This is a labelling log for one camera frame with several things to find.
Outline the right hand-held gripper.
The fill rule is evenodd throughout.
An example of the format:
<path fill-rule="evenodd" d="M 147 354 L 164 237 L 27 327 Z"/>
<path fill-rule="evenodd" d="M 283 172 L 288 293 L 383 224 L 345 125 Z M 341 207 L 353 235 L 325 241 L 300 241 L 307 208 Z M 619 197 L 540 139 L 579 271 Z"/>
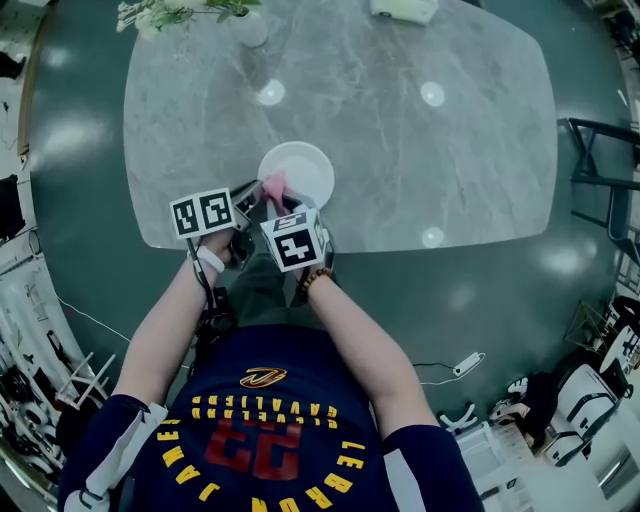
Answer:
<path fill-rule="evenodd" d="M 267 199 L 268 221 L 260 224 L 269 253 L 283 273 L 322 263 L 329 242 L 312 198 L 292 191 L 290 204 L 298 212 L 289 215 L 286 207 Z"/>

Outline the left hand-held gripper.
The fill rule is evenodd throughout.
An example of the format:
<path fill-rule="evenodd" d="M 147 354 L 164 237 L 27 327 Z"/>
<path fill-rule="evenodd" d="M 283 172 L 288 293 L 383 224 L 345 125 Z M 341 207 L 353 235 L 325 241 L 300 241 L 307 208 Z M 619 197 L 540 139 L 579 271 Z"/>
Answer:
<path fill-rule="evenodd" d="M 252 180 L 236 189 L 228 187 L 191 194 L 170 203 L 178 240 L 192 241 L 207 234 L 234 228 L 230 244 L 230 268 L 242 270 L 255 250 L 250 234 L 254 218 L 264 205 L 263 182 Z"/>

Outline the pink cloth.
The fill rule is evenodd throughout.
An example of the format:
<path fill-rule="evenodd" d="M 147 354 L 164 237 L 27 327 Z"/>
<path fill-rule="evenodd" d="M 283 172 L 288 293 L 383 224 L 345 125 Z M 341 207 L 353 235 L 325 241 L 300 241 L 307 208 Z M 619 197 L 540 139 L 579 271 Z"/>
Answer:
<path fill-rule="evenodd" d="M 293 206 L 290 204 L 290 196 L 287 195 L 289 189 L 287 187 L 286 173 L 279 170 L 269 175 L 263 183 L 263 198 L 274 199 L 280 205 L 289 210 L 289 215 L 294 212 Z"/>

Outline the white round plate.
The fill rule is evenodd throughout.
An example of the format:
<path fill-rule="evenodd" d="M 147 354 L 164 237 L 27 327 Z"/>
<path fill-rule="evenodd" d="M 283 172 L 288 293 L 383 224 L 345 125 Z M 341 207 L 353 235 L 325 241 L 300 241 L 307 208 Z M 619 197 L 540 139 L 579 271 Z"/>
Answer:
<path fill-rule="evenodd" d="M 302 141 L 281 143 L 266 153 L 259 164 L 257 179 L 283 173 L 285 185 L 322 209 L 330 200 L 335 185 L 333 166 L 316 146 Z"/>

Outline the person's right forearm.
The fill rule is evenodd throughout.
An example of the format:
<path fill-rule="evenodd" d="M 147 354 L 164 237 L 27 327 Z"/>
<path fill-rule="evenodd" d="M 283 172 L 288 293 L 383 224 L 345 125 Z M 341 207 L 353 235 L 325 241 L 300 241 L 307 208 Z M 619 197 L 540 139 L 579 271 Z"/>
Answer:
<path fill-rule="evenodd" d="M 398 343 L 355 303 L 325 268 L 300 279 L 301 292 L 344 363 L 365 391 L 380 436 L 409 426 L 437 426 L 419 377 Z"/>

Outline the person's left forearm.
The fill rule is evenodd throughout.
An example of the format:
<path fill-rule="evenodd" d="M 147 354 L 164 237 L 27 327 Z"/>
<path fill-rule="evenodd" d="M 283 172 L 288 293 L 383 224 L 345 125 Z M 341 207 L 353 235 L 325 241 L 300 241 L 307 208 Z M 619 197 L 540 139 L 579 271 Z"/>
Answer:
<path fill-rule="evenodd" d="M 186 259 L 146 314 L 127 349 L 113 393 L 146 405 L 165 403 L 206 302 L 206 289 Z"/>

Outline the person's left hand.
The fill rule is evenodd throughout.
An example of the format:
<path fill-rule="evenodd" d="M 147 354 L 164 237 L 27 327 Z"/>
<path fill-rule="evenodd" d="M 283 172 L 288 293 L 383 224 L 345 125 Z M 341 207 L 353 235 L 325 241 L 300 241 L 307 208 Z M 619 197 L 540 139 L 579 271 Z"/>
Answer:
<path fill-rule="evenodd" d="M 207 234 L 202 238 L 201 245 L 211 251 L 225 265 L 228 265 L 232 258 L 230 244 L 235 232 L 234 228 L 227 228 Z"/>

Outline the white wristband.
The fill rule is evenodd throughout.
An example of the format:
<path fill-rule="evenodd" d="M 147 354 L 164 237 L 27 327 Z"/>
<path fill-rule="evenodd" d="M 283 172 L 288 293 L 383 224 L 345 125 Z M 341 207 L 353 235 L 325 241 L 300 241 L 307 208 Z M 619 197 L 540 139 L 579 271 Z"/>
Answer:
<path fill-rule="evenodd" d="M 187 254 L 192 260 L 192 264 L 197 273 L 203 273 L 203 264 L 214 269 L 217 274 L 222 274 L 225 270 L 223 261 L 205 246 L 195 248 L 190 246 Z"/>

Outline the person's grey trousers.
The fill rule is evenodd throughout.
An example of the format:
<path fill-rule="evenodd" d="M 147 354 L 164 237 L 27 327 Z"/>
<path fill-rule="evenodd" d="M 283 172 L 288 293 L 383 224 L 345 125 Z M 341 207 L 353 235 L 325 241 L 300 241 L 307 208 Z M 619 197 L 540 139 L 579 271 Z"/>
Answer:
<path fill-rule="evenodd" d="M 228 292 L 237 325 L 290 325 L 325 330 L 309 304 L 285 296 L 286 275 L 268 254 L 254 256 Z"/>

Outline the white vase with flowers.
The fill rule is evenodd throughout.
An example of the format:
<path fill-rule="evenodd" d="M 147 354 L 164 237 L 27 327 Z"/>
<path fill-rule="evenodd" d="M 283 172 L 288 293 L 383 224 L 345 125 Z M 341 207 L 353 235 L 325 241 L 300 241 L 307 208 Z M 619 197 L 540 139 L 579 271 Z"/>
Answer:
<path fill-rule="evenodd" d="M 218 23 L 231 27 L 240 44 L 257 48 L 268 37 L 266 22 L 256 10 L 260 5 L 261 0 L 121 0 L 116 31 L 134 27 L 140 35 L 152 36 L 196 15 L 212 15 Z"/>

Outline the person's navy jersey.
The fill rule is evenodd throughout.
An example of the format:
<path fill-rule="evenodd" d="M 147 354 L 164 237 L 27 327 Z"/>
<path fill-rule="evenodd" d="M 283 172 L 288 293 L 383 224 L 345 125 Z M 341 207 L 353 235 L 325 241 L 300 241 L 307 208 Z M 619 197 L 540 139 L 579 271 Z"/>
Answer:
<path fill-rule="evenodd" d="M 381 436 L 328 334 L 241 328 L 213 342 L 124 469 L 150 406 L 110 397 L 59 481 L 60 506 L 125 512 L 484 512 L 454 437 Z"/>

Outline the white tissue box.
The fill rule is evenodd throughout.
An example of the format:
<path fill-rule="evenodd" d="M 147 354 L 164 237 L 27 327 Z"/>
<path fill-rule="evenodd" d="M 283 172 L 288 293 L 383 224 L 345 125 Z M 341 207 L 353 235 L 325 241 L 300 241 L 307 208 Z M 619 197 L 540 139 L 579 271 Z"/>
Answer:
<path fill-rule="evenodd" d="M 438 0 L 370 0 L 372 15 L 419 25 L 427 25 L 438 9 Z"/>

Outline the white power strip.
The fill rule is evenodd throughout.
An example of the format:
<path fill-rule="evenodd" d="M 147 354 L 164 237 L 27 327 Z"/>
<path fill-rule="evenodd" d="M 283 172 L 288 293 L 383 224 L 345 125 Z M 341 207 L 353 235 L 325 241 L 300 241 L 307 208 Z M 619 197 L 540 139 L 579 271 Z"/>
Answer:
<path fill-rule="evenodd" d="M 455 377 L 462 377 L 476 368 L 485 358 L 484 352 L 473 352 L 461 362 L 459 362 L 452 370 Z"/>

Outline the white wooden stool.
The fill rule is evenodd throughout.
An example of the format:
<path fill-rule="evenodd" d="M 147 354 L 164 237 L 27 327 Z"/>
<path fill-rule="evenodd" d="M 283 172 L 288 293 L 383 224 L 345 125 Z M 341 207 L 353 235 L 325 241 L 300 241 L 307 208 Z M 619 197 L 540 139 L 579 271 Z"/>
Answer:
<path fill-rule="evenodd" d="M 57 403 L 80 410 L 84 402 L 91 397 L 98 400 L 98 405 L 106 401 L 106 386 L 109 382 L 106 372 L 116 356 L 112 354 L 98 372 L 94 372 L 90 365 L 93 356 L 94 353 L 90 352 L 65 378 L 62 387 L 55 394 Z"/>

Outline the dark blue chair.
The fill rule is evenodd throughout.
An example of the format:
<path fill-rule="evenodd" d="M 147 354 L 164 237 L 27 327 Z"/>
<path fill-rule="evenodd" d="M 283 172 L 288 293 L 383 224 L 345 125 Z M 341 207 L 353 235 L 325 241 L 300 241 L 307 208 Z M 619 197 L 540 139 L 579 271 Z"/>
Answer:
<path fill-rule="evenodd" d="M 631 190 L 612 187 L 604 221 L 577 211 L 572 211 L 571 214 L 604 228 L 614 246 L 640 270 L 640 228 L 630 224 L 630 207 Z"/>

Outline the round white table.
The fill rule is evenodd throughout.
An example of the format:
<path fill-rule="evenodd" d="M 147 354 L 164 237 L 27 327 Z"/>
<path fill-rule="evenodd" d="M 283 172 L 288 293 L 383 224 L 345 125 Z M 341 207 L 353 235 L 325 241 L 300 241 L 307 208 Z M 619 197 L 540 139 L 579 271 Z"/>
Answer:
<path fill-rule="evenodd" d="M 628 372 L 639 346 L 640 337 L 635 331 L 630 326 L 622 328 L 607 350 L 599 373 L 603 374 L 611 367 L 620 367 L 623 372 Z"/>

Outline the white desk black frame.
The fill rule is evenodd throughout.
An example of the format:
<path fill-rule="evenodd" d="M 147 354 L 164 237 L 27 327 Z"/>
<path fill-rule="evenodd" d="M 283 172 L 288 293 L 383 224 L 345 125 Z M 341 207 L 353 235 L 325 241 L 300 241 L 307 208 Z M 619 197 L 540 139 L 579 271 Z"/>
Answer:
<path fill-rule="evenodd" d="M 577 160 L 570 175 L 572 184 L 621 188 L 640 193 L 640 180 L 614 178 L 604 173 L 601 169 L 603 157 L 600 148 L 601 142 L 609 141 L 620 143 L 633 152 L 640 149 L 639 133 L 612 124 L 575 117 L 560 118 L 557 124 L 559 128 L 566 130 L 577 150 Z"/>

